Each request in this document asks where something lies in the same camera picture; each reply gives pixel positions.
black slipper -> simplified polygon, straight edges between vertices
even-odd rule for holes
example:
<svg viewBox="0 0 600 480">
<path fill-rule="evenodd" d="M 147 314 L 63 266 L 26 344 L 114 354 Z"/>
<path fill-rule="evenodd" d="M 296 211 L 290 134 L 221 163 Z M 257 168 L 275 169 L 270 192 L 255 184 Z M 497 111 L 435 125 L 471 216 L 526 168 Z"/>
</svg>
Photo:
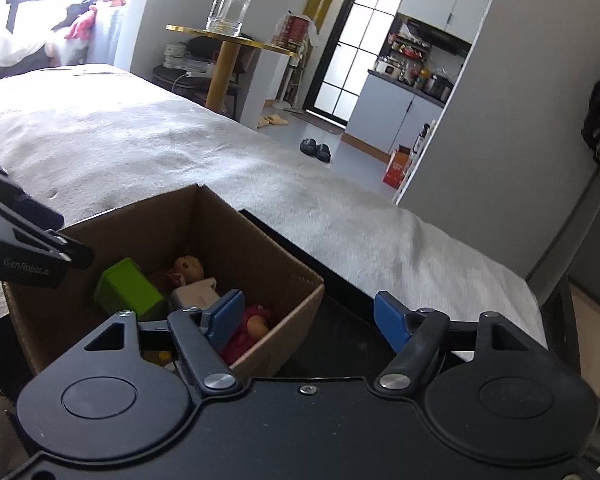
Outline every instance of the black slipper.
<svg viewBox="0 0 600 480">
<path fill-rule="evenodd" d="M 317 158 L 321 162 L 329 164 L 331 162 L 331 152 L 329 150 L 329 147 L 326 144 L 321 144 L 320 146 L 318 146 L 318 151 L 315 154 L 315 158 Z"/>
<path fill-rule="evenodd" d="M 318 148 L 315 145 L 315 139 L 305 139 L 300 143 L 300 151 L 305 155 L 315 156 Z"/>
</svg>

wooden floor trim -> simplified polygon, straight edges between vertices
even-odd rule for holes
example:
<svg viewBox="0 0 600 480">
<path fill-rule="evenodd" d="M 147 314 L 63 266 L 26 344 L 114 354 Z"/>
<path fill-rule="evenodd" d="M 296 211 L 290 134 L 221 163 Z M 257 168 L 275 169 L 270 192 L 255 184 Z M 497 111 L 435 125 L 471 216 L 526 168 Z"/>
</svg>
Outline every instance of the wooden floor trim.
<svg viewBox="0 0 600 480">
<path fill-rule="evenodd" d="M 342 142 L 346 142 L 349 146 L 353 146 L 354 148 L 360 150 L 361 152 L 366 153 L 367 155 L 371 155 L 373 158 L 376 158 L 377 160 L 382 160 L 382 162 L 384 162 L 385 164 L 388 164 L 389 159 L 391 159 L 391 156 L 389 156 L 387 153 L 381 152 L 380 150 L 367 144 L 363 140 L 352 137 L 349 134 L 342 134 L 342 137 L 340 140 Z"/>
</svg>

fluffy bedspread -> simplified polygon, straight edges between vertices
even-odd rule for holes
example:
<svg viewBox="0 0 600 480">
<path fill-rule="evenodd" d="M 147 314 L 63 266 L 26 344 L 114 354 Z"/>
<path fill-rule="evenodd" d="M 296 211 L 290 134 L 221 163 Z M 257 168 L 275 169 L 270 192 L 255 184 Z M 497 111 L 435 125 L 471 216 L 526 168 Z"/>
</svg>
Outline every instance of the fluffy bedspread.
<svg viewBox="0 0 600 480">
<path fill-rule="evenodd" d="M 320 162 L 110 66 L 0 81 L 0 164 L 68 224 L 207 184 L 371 296 L 388 290 L 458 320 L 497 310 L 544 341 L 513 272 Z"/>
</svg>

orange box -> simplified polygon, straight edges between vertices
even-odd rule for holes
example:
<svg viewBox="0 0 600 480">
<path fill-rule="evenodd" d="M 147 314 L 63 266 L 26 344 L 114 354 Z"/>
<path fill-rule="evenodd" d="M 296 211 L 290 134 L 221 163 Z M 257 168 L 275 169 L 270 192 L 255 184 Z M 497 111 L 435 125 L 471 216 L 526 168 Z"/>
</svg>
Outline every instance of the orange box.
<svg viewBox="0 0 600 480">
<path fill-rule="evenodd" d="M 399 146 L 391 155 L 382 181 L 394 189 L 398 189 L 410 165 L 411 150 L 405 146 Z"/>
</svg>

metal screw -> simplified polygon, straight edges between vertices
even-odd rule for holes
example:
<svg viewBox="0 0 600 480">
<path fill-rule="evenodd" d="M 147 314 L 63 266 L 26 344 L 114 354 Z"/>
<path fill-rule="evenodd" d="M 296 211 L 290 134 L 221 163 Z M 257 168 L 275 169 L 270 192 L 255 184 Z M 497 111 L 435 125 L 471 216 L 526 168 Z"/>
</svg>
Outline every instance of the metal screw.
<svg viewBox="0 0 600 480">
<path fill-rule="evenodd" d="M 404 390 L 411 384 L 411 379 L 403 374 L 387 374 L 380 377 L 380 386 L 387 390 Z"/>
<path fill-rule="evenodd" d="M 211 374 L 205 377 L 204 382 L 212 390 L 227 390 L 234 386 L 235 377 L 229 374 Z"/>
<path fill-rule="evenodd" d="M 303 395 L 315 395 L 316 393 L 318 393 L 318 388 L 316 386 L 306 384 L 305 386 L 300 386 L 298 391 Z"/>
</svg>

